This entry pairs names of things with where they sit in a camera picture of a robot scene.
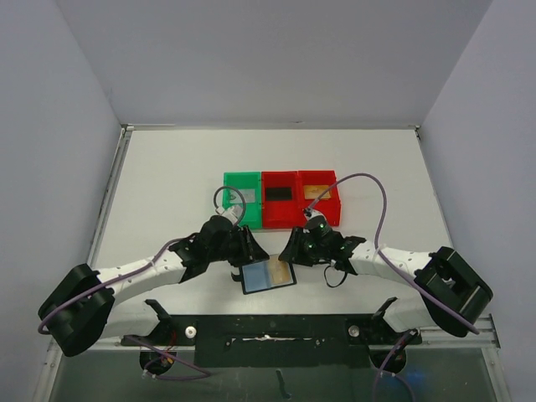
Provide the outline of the black leather card holder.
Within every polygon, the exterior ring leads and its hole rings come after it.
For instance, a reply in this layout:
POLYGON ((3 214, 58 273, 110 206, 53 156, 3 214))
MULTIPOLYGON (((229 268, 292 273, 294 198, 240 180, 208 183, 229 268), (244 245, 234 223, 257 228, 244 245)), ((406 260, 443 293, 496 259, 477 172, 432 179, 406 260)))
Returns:
MULTIPOLYGON (((278 258, 278 255, 271 255, 270 258, 273 258, 274 256, 278 258)), ((268 276, 268 260, 257 262, 254 264, 243 265, 239 268, 239 272, 237 274, 231 274, 232 280, 241 284, 242 292, 244 295, 259 293, 263 291, 272 291, 278 288, 294 286, 297 284, 296 274, 293 269, 293 266, 292 264, 287 263, 291 268, 293 282, 285 286, 272 287, 268 276)))

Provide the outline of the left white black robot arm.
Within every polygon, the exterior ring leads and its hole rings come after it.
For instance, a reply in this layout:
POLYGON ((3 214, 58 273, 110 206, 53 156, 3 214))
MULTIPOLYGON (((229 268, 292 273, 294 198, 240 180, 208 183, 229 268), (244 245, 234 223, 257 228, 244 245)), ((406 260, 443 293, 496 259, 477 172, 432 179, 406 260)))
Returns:
POLYGON ((111 329, 109 317, 123 302, 189 281, 214 262, 240 268, 269 258, 249 227, 214 215, 200 231, 169 240, 146 259, 97 270, 87 264, 73 267, 38 309, 38 332, 52 336, 65 356, 74 357, 102 338, 132 333, 124 325, 111 329))

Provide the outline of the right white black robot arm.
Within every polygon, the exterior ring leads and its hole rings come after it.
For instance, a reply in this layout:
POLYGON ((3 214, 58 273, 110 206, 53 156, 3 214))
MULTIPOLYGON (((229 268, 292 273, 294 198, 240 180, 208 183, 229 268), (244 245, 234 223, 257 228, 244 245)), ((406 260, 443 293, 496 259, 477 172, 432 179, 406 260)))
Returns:
POLYGON ((477 333, 476 322, 493 298, 491 287, 454 249, 415 252, 379 246, 358 236, 344 236, 320 216, 292 229, 280 260, 290 265, 325 263, 337 271, 376 276, 419 293, 396 297, 381 317, 395 331, 437 326, 463 338, 477 333))

